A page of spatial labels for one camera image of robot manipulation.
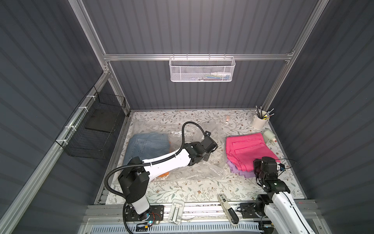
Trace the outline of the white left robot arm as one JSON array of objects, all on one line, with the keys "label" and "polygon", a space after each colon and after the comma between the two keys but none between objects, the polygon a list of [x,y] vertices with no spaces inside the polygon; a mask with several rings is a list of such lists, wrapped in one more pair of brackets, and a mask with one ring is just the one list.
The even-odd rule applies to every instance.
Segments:
[{"label": "white left robot arm", "polygon": [[146,198],[149,183],[174,169],[207,161],[217,147],[218,144],[206,135],[201,142],[182,142],[180,149],[154,159],[132,159],[117,178],[125,201],[134,208],[140,219],[146,219],[151,212],[151,206]]}]

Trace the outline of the purple trousers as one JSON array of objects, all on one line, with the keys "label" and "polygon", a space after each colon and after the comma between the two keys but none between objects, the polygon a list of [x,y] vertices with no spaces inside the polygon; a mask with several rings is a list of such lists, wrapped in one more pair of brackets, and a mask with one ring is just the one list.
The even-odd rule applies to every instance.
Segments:
[{"label": "purple trousers", "polygon": [[253,171],[241,171],[239,170],[231,161],[227,160],[227,165],[230,168],[231,173],[238,174],[240,176],[243,176],[244,178],[253,178],[255,177],[255,174]]}]

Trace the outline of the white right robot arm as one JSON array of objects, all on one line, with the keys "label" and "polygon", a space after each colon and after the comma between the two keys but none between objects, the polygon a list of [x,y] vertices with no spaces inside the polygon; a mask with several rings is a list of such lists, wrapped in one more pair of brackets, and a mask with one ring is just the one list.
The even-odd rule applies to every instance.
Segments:
[{"label": "white right robot arm", "polygon": [[277,159],[263,157],[253,162],[256,183],[265,191],[255,200],[255,212],[268,217],[279,234],[313,234],[286,183],[279,175],[287,170]]}]

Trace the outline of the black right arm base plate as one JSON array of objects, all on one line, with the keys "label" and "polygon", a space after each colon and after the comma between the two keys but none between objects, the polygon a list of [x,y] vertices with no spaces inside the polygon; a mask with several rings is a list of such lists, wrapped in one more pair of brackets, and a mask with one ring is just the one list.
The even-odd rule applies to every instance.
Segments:
[{"label": "black right arm base plate", "polygon": [[236,208],[237,212],[240,212],[244,219],[249,218],[261,218],[262,216],[256,210],[255,202],[243,202]]}]

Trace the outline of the clear plastic vacuum bag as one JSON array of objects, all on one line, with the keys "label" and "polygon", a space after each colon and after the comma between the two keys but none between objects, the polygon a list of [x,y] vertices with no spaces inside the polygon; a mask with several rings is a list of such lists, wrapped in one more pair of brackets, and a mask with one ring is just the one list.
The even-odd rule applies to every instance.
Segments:
[{"label": "clear plastic vacuum bag", "polygon": [[201,142],[204,139],[203,133],[208,131],[218,145],[208,160],[202,160],[193,166],[169,170],[166,175],[160,175],[156,180],[212,180],[226,177],[229,170],[227,156],[224,153],[225,134],[222,125],[214,120],[195,121],[186,127],[182,125],[150,121],[132,122],[118,165],[126,165],[135,157],[139,157],[141,161],[158,160],[160,156],[168,157],[170,153],[176,153],[182,143]]}]

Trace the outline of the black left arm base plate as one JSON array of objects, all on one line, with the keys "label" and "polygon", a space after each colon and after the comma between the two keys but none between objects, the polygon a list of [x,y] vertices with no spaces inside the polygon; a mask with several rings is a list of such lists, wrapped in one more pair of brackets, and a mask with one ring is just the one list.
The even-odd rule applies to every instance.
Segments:
[{"label": "black left arm base plate", "polygon": [[123,214],[126,222],[161,222],[164,219],[164,209],[164,205],[151,205],[147,211],[142,214],[138,214],[134,207],[127,205],[123,210]]}]

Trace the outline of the pink trousers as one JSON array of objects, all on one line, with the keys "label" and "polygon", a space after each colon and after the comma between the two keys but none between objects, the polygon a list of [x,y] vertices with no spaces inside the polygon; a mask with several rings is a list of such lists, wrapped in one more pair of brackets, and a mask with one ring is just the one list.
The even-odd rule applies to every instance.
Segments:
[{"label": "pink trousers", "polygon": [[255,159],[270,157],[278,160],[278,157],[266,145],[263,135],[230,136],[226,138],[226,155],[228,161],[233,163],[240,171],[253,171]]}]

